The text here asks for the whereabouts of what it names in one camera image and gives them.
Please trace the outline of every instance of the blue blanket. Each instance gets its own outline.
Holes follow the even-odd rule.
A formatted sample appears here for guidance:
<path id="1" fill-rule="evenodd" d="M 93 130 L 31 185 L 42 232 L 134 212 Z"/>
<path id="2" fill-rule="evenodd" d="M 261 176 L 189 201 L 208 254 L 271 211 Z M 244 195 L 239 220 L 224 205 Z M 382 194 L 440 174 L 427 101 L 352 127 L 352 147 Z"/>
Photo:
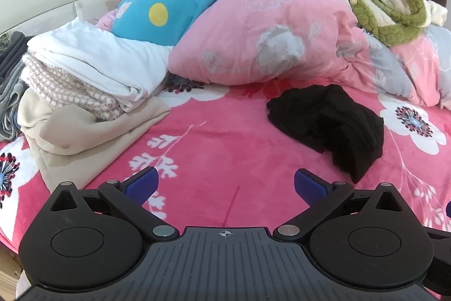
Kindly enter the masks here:
<path id="1" fill-rule="evenodd" d="M 121 38 L 176 45 L 216 0 L 123 0 L 111 32 Z"/>

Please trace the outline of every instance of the bed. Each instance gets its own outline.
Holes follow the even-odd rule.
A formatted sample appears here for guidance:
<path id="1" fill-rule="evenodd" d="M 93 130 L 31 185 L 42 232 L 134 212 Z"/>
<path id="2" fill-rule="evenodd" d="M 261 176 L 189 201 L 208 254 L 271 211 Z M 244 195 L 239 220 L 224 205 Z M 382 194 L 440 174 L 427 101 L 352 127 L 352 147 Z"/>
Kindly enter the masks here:
<path id="1" fill-rule="evenodd" d="M 0 24 L 0 33 L 22 30 L 35 34 L 58 27 L 75 16 L 98 19 L 117 6 L 115 0 L 28 2 L 29 8 L 20 11 L 19 16 L 15 16 L 17 10 L 11 11 L 6 18 L 9 21 Z M 412 56 L 422 58 L 421 50 L 417 49 L 415 54 L 412 48 Z M 267 101 L 283 91 L 329 83 L 328 79 L 272 79 L 226 87 L 172 75 L 159 94 L 172 108 L 171 113 L 87 188 L 96 188 L 108 179 L 123 181 L 147 166 L 154 166 L 161 178 L 160 185 L 144 207 L 179 230 L 185 226 L 265 226 L 273 230 L 307 208 L 293 188 L 298 168 L 306 168 L 329 182 L 350 180 L 348 174 L 333 166 L 331 155 L 303 146 L 267 119 Z M 361 92 L 351 87 L 344 90 L 385 119 L 383 156 L 356 188 L 373 189 L 380 182 L 391 182 L 425 226 L 451 231 L 451 220 L 445 215 L 451 199 L 449 111 L 419 108 L 382 93 Z M 409 120 L 412 114 L 421 129 L 412 129 Z M 421 136 L 423 128 L 434 134 Z M 16 251 L 49 190 L 23 136 L 1 150 L 20 162 L 15 177 L 11 178 L 11 196 L 4 198 L 0 209 L 1 240 Z"/>

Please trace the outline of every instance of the houndstooth fabric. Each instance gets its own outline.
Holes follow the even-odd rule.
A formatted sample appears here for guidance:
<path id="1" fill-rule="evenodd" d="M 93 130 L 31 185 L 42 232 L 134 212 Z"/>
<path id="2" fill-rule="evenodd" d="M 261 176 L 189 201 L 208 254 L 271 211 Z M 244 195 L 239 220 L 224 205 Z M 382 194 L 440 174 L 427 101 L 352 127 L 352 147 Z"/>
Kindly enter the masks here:
<path id="1" fill-rule="evenodd" d="M 22 57 L 26 67 L 22 72 L 30 88 L 55 107 L 77 105 L 101 120 L 114 120 L 124 111 L 118 100 L 99 89 L 82 82 L 61 68 L 42 63 L 32 52 Z"/>

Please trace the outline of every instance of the pink bedsheet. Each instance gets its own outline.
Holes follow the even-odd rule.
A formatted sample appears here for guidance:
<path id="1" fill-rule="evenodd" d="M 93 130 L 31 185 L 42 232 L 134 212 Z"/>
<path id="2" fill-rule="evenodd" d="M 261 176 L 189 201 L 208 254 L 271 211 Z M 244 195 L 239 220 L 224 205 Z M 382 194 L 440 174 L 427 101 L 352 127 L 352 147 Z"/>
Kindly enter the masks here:
<path id="1" fill-rule="evenodd" d="M 293 188 L 298 168 L 330 182 L 350 181 L 333 166 L 330 154 L 303 146 L 267 119 L 269 99 L 285 89 L 312 83 L 327 81 L 273 80 L 230 88 L 198 88 L 193 83 L 190 92 L 164 91 L 161 97 L 173 106 L 172 112 L 88 187 L 96 188 L 107 179 L 122 181 L 151 165 L 159 171 L 160 186 L 144 206 L 179 230 L 185 226 L 267 226 L 273 230 L 307 207 Z M 344 89 L 384 117 L 386 124 L 383 156 L 356 187 L 373 189 L 389 181 L 423 224 L 451 231 L 451 220 L 444 214 L 451 200 L 450 112 Z M 5 196 L 0 209 L 1 240 L 16 251 L 49 192 L 23 137 L 2 151 L 11 152 L 20 162 L 15 177 L 10 178 L 11 196 Z"/>

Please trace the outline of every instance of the gray ribbed panel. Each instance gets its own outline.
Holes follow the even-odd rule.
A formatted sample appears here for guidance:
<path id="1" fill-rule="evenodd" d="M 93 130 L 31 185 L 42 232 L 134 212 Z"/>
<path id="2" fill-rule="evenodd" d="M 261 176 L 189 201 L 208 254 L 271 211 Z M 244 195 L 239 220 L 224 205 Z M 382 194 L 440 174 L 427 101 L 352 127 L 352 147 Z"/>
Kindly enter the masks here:
<path id="1" fill-rule="evenodd" d="M 433 301 L 420 286 L 366 293 L 320 273 L 302 248 L 265 229 L 188 228 L 150 247 L 128 276 L 97 291 L 57 294 L 33 288 L 20 301 Z"/>

